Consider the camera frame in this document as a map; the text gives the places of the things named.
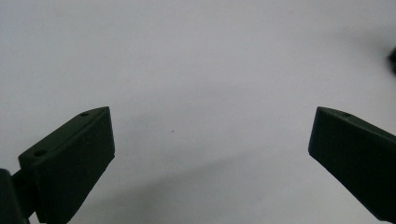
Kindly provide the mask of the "cola bottle with red label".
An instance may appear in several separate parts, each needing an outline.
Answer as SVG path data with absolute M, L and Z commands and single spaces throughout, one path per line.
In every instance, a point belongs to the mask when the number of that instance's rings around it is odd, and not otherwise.
M 388 60 L 389 60 L 389 66 L 391 68 L 392 73 L 396 75 L 396 47 L 393 49 L 393 51 L 388 56 Z

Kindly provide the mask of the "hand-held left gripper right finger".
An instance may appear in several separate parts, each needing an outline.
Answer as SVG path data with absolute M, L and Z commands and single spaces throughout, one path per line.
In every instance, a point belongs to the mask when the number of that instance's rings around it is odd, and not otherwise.
M 396 223 L 395 135 L 320 106 L 308 153 L 377 219 Z

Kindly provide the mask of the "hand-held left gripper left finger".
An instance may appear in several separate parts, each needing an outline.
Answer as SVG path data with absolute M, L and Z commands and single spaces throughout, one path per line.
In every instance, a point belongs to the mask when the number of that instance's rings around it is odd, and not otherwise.
M 19 156 L 34 184 L 36 214 L 46 224 L 66 224 L 115 158 L 110 109 L 82 112 Z

